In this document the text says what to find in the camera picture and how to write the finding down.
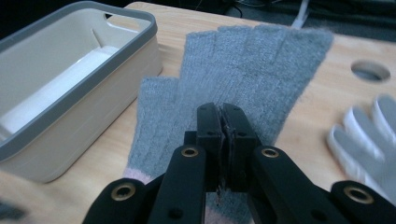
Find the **wood grain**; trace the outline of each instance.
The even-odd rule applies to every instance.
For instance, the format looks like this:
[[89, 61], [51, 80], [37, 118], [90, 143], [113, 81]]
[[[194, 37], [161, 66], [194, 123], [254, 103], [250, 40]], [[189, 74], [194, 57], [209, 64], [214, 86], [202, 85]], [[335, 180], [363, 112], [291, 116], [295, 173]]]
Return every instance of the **wood grain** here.
[[[162, 74], [173, 77], [179, 73], [186, 34], [215, 30], [221, 25], [259, 24], [147, 3], [132, 3], [128, 8], [156, 17]], [[112, 20], [128, 26], [128, 22]], [[357, 60], [382, 63], [390, 71], [390, 78], [370, 82], [354, 76], [350, 67]], [[315, 184], [329, 189], [333, 182], [346, 177], [326, 146], [327, 131], [341, 122], [352, 105], [367, 109], [384, 92], [396, 97], [395, 76], [393, 43], [336, 35], [325, 61], [292, 109], [276, 146], [284, 149]], [[136, 101], [60, 178], [42, 185], [0, 173], [0, 199], [25, 209], [28, 216], [24, 223], [80, 223], [101, 190], [122, 177], [135, 124]]]

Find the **black cable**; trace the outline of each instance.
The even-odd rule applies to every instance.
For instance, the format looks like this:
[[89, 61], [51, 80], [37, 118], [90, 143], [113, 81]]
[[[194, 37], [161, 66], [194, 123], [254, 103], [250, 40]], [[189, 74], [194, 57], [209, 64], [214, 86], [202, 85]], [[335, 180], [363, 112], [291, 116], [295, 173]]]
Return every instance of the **black cable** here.
[[237, 7], [235, 4], [233, 4], [233, 8], [235, 8], [236, 10], [238, 10], [238, 11], [239, 11], [239, 13], [240, 13], [240, 16], [239, 16], [239, 18], [242, 18], [244, 14], [242, 13], [242, 10], [241, 10], [241, 8]]

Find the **white glove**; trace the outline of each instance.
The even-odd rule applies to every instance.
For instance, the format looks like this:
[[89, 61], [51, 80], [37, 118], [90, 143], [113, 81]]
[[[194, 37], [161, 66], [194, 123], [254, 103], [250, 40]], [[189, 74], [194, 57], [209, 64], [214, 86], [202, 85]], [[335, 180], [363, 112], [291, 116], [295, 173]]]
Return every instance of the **white glove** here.
[[334, 125], [327, 141], [347, 175], [396, 205], [396, 102], [380, 95], [372, 114], [373, 121], [360, 108], [350, 108], [345, 129]]

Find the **plastic container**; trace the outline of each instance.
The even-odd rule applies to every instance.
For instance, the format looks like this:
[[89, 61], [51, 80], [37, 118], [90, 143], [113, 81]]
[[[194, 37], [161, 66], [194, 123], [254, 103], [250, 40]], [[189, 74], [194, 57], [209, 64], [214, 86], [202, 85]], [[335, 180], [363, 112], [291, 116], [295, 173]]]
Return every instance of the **plastic container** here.
[[141, 78], [160, 74], [156, 33], [146, 12], [79, 2], [2, 40], [0, 169], [42, 183], [63, 174], [136, 98]]

